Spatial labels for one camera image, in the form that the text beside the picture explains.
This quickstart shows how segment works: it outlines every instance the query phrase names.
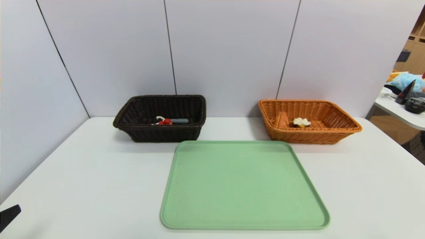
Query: white desk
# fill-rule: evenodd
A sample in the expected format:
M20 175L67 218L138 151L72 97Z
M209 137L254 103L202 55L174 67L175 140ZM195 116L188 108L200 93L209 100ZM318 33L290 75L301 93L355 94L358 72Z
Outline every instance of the white desk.
M415 129L425 130L425 113L410 113L409 111L406 111L404 109L404 105L399 105L395 103L395 100L393 98L378 97L375 100L374 105Z
M331 215L316 231L170 230L159 219L176 143L133 143L89 119L0 206L1 239L425 238L425 167L369 121L336 145L293 145ZM259 118L208 118L199 140L264 140Z

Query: wooden block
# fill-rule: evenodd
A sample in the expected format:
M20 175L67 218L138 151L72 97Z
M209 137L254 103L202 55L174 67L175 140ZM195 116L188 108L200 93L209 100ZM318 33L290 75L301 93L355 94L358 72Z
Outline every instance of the wooden block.
M288 114L286 112L281 111L276 115L275 126L279 128L285 128L289 126Z

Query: green tray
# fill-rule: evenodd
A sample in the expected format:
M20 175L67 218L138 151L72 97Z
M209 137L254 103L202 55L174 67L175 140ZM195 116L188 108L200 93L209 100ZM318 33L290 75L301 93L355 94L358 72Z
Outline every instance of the green tray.
M325 228L330 216L288 144L185 141L161 221L172 229L306 230Z

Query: basket rim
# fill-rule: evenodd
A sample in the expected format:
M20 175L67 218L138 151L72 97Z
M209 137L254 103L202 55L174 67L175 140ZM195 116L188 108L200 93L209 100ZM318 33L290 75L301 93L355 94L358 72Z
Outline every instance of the basket rim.
M352 128L290 128L290 127L277 127L270 121L269 117L265 114L265 109L262 106L262 103L264 102L323 102L331 104L333 107L335 107L337 110L339 110L345 117L351 120L352 123L356 125L356 127ZM355 120L353 117L351 117L347 112L345 112L341 107L339 107L337 104L328 101L328 100L282 100L282 99L267 99L267 100L260 100L258 102L258 106L260 108L261 114L264 119L264 123L266 124L266 128L271 128L273 130L282 132L282 133L301 133L301 134L311 134L311 133L337 133L337 134L353 134L357 133L363 130L362 126Z
M193 128L200 128L204 125L205 119L206 119L206 100L205 97L202 95L141 95L141 96L133 96L131 97L125 105L119 110L118 114L115 116L115 119L113 120L113 126L120 130L137 130L137 129L172 129L169 127L169 125L143 125L143 124L136 124L136 125L128 125L128 124L120 124L119 121L121 120L122 116L125 115L127 112L128 107L133 103L135 99L138 98L189 98L189 97L197 97L200 98L202 101L202 107L201 107L201 121L198 123L188 124L188 125L173 125L172 128L176 129L193 129Z

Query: brown wicker basket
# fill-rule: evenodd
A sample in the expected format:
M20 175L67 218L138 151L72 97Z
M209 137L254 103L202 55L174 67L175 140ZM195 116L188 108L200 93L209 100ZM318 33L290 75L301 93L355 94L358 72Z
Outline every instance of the brown wicker basket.
M113 125L134 142L182 142L196 140L206 119L202 95L136 96L119 111ZM151 125L157 116L189 119L188 125Z
M325 100L261 100L258 103L264 125L272 140L299 144L335 144L362 127L336 104ZM277 115L285 115L286 125L275 123ZM295 118L307 118L311 125L296 128Z

